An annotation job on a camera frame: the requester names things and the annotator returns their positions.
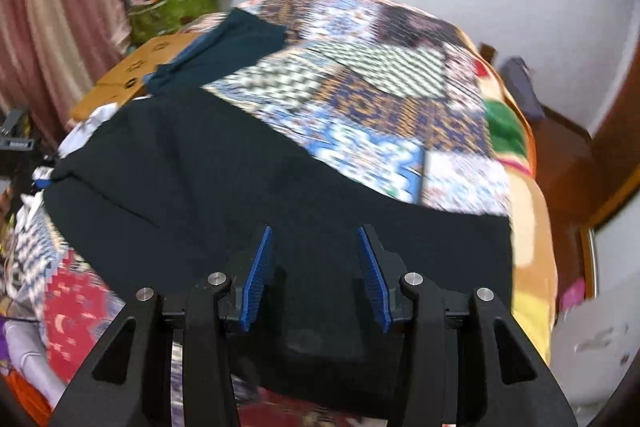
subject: patchwork bedsheet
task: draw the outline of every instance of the patchwork bedsheet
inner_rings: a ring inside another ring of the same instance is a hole
[[[534,142],[468,37],[385,0],[252,0],[239,7],[285,25],[288,46],[204,89],[389,197],[510,216],[512,312],[548,362],[557,276],[546,205],[533,178]],[[210,30],[223,18],[203,16],[186,31]],[[44,325],[51,367],[68,381],[123,302],[66,243],[44,207],[31,213],[19,240],[20,292]],[[180,361],[176,344],[174,425],[181,425]],[[256,398],[237,384],[245,426],[267,417],[292,425],[355,421],[265,390]]]

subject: metal screw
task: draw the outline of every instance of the metal screw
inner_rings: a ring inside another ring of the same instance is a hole
[[[207,282],[212,286],[219,286],[226,281],[226,275],[222,272],[213,272],[207,277]]]
[[[494,293],[489,288],[478,288],[476,292],[481,301],[489,302],[494,299]]]
[[[153,296],[153,288],[140,288],[140,290],[136,292],[136,299],[138,299],[139,301],[148,301]]]
[[[417,286],[418,284],[422,284],[424,281],[424,277],[416,272],[409,272],[404,274],[404,282],[410,284],[411,286]]]

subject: curtain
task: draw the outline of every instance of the curtain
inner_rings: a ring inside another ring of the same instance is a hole
[[[69,110],[122,57],[119,0],[0,0],[0,106],[26,105],[50,144]]]

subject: cardboard box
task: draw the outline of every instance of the cardboard box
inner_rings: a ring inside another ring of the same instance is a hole
[[[86,120],[97,107],[106,103],[124,105],[137,96],[143,96],[146,90],[142,77],[153,73],[158,64],[170,62],[200,35],[184,33],[150,39],[98,80],[94,88],[71,110],[72,120]]]

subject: black fabric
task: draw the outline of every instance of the black fabric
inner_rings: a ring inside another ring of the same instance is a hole
[[[278,269],[249,335],[232,341],[261,384],[383,416],[401,337],[364,296],[356,229],[370,223],[409,270],[443,288],[511,301],[506,217],[450,214],[384,196],[201,89],[133,102],[62,160],[45,191],[55,225],[125,300],[184,292],[262,223]]]
[[[169,64],[158,66],[146,84],[151,94],[199,87],[253,66],[284,46],[285,27],[233,9],[220,26]]]

